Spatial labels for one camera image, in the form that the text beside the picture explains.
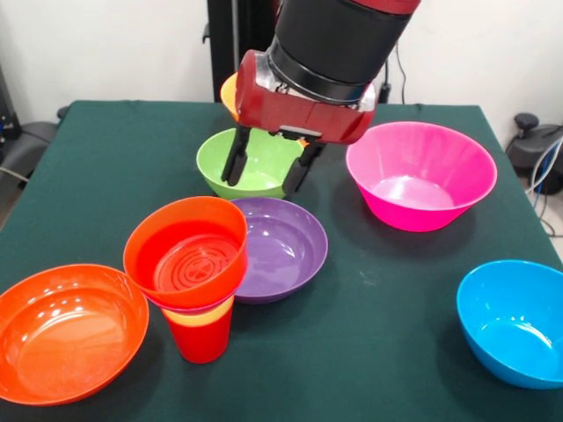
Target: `yellow bowl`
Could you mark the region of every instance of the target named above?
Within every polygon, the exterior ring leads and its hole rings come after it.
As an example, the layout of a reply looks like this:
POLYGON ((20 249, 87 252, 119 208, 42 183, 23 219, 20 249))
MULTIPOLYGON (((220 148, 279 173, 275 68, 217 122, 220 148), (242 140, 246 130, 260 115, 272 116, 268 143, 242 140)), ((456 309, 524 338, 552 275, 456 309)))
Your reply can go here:
MULTIPOLYGON (((237 74, 234 73, 223 82, 221 86, 221 102, 227 110, 229 110, 230 115, 235 121, 238 121, 237 107, 235 106, 235 97, 237 96, 237 74)), ((306 147, 308 143, 303 140, 298 141, 301 145, 306 147)))

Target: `bowl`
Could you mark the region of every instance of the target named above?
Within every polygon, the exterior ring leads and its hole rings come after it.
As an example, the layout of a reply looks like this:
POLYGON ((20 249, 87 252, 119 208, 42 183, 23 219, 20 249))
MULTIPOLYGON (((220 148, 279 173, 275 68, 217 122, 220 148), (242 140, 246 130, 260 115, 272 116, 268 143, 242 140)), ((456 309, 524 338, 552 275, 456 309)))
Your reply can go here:
POLYGON ((416 121, 370 128, 347 148, 347 169, 371 212, 396 229, 441 229, 483 200, 497 169, 476 141, 416 121))
POLYGON ((123 251, 123 267, 158 307, 201 313, 240 286, 248 263, 246 231, 245 216, 228 200, 177 200, 135 228, 123 251))
POLYGON ((221 198, 283 198, 283 180, 296 158, 303 153, 299 142, 253 129, 246 148, 248 161, 236 186, 221 180, 236 129, 228 129, 207 139, 197 152, 196 162, 209 187, 221 198))
POLYGON ((248 270, 240 303, 276 302, 309 282, 326 260, 328 239, 313 214, 286 200, 246 198, 233 203, 248 224, 248 270))
POLYGON ((237 96, 237 74, 234 73, 229 76, 223 85, 221 86, 221 102, 227 110, 229 110, 230 115, 232 118, 237 121, 238 120, 238 112, 237 108, 235 107, 235 99, 237 96))
POLYGON ((457 291, 464 335, 479 361, 526 389, 563 386, 563 273, 522 260, 468 273, 457 291))
POLYGON ((59 266, 0 295, 0 397, 67 404, 108 385, 134 358, 149 305, 127 275, 59 266))

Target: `red cup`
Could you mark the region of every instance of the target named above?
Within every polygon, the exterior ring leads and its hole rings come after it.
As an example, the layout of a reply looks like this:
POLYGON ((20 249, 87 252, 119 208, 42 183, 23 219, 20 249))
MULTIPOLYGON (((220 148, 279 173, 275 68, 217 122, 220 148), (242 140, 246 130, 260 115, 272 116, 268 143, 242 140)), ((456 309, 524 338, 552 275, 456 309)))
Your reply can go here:
POLYGON ((234 294, 248 267, 246 233, 236 205, 193 197, 155 211, 127 241, 126 274, 161 308, 191 362, 210 362, 226 350, 234 294))
POLYGON ((227 350, 235 296, 200 314, 180 314, 162 309, 182 357, 192 363, 209 363, 227 350))

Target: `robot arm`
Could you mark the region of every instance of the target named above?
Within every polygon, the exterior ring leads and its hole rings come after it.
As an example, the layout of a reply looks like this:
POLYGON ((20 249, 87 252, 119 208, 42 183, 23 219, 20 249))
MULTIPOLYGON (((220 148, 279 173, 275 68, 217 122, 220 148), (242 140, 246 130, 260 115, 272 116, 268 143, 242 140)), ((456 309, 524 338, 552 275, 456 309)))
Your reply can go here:
POLYGON ((348 145, 376 110, 372 84, 420 0, 285 0, 266 52, 240 63, 237 132, 222 179, 238 183, 253 127, 309 144, 283 183, 299 189, 327 143, 348 145))

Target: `dark green tablecloth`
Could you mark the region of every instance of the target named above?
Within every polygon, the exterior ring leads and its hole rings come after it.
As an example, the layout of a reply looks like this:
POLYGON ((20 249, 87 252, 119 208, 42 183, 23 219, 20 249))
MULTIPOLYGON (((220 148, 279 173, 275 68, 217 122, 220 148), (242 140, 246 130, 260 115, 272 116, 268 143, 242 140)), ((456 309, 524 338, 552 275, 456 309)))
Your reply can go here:
MULTIPOLYGON (((458 325, 455 293, 473 267, 499 258, 560 266, 482 112, 380 106, 375 123, 390 120, 432 121, 479 140, 498 164, 496 188, 445 229, 400 232, 367 211, 344 149, 329 147, 293 199, 325 225, 324 268, 285 301, 237 305, 219 361, 183 361, 151 308, 140 352, 110 386, 55 408, 1 402, 0 420, 563 420, 563 393, 498 382, 458 325)), ((144 216, 211 194, 195 152, 232 126, 221 105, 75 103, 0 236, 0 288, 61 264, 121 269, 121 250, 144 216)))

